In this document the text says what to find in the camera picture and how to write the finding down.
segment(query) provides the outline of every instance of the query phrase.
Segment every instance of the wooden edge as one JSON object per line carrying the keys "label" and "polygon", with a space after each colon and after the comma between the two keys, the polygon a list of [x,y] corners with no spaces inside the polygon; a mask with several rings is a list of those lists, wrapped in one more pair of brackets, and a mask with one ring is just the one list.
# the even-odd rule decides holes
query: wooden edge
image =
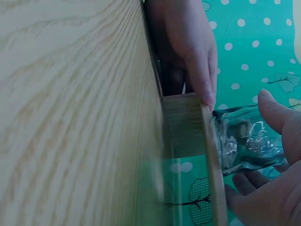
{"label": "wooden edge", "polygon": [[227,203],[224,190],[222,169],[219,161],[218,147],[215,141],[211,112],[208,106],[201,103],[205,132],[205,153],[209,175],[212,217],[215,226],[227,226]]}
{"label": "wooden edge", "polygon": [[171,100],[171,99],[181,99],[181,98],[195,97],[195,96],[196,96],[196,93],[185,93],[185,94],[177,94],[177,95],[172,95],[172,96],[165,96],[165,97],[162,97],[161,99]]}

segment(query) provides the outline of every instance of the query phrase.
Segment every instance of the tree print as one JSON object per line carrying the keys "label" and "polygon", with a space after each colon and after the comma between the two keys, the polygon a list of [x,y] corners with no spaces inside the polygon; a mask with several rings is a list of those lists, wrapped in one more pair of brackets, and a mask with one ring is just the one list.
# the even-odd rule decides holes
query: tree print
{"label": "tree print", "polygon": [[301,111],[301,100],[290,98],[288,102],[290,104],[290,108]]}
{"label": "tree print", "polygon": [[165,192],[165,225],[173,225],[173,214],[175,206],[189,206],[190,217],[195,226],[207,224],[212,220],[210,191],[208,178],[196,179],[189,191],[189,202],[175,203],[172,187],[166,185]]}
{"label": "tree print", "polygon": [[299,86],[301,78],[298,75],[290,73],[277,73],[274,75],[274,81],[268,84],[278,83],[285,93],[291,93],[295,87]]}

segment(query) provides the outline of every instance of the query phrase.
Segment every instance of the light wood grain surface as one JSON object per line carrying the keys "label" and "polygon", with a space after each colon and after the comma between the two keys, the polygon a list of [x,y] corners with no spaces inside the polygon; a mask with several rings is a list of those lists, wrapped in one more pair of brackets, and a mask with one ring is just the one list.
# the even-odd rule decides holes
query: light wood grain surface
{"label": "light wood grain surface", "polygon": [[0,226],[154,225],[162,150],[139,0],[0,0]]}

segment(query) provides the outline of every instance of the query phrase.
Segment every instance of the wooden board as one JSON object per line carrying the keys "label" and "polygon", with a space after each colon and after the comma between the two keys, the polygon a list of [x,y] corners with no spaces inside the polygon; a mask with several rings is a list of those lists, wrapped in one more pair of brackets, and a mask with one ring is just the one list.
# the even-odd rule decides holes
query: wooden board
{"label": "wooden board", "polygon": [[162,103],[173,144],[172,157],[206,155],[213,223],[228,225],[222,169],[209,107],[195,93],[163,97]]}
{"label": "wooden board", "polygon": [[173,144],[173,158],[204,154],[200,101],[195,93],[162,98],[165,120]]}
{"label": "wooden board", "polygon": [[0,2],[1,226],[154,225],[162,121],[139,0]]}
{"label": "wooden board", "polygon": [[211,193],[211,208],[213,224],[216,226],[227,226],[227,203],[222,176],[222,168],[219,161],[218,147],[215,140],[212,115],[209,107],[201,105],[205,135],[205,155],[207,162],[208,177]]}

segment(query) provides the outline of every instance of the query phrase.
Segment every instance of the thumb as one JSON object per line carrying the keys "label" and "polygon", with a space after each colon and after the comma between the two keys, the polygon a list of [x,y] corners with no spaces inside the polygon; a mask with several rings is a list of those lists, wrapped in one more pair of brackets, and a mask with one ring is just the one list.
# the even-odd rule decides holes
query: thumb
{"label": "thumb", "polygon": [[258,106],[263,119],[279,134],[286,120],[294,113],[294,110],[279,104],[266,89],[262,89],[258,95]]}

